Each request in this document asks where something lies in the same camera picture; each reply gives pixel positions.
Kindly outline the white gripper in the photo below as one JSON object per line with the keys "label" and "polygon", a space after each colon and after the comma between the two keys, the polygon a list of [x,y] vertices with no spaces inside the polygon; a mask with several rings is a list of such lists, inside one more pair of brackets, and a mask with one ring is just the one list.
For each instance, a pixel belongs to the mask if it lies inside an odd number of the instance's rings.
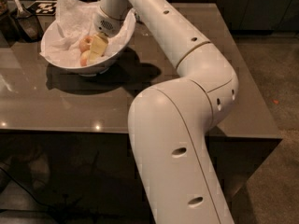
{"label": "white gripper", "polygon": [[105,54],[108,46],[107,36],[113,37],[117,35],[120,32],[123,23],[124,20],[117,20],[109,17],[100,7],[96,9],[93,24],[94,28],[99,33],[93,36],[87,64],[94,63]]}

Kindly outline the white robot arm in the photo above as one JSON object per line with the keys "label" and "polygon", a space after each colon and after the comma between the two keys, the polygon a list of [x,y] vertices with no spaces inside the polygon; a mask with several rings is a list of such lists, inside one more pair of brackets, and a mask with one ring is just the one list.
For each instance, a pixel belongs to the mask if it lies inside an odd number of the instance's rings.
{"label": "white robot arm", "polygon": [[140,92],[128,114],[130,143],[155,223],[235,224],[205,141],[235,102],[235,70],[166,0],[100,0],[97,30],[115,35],[130,9],[178,73]]}

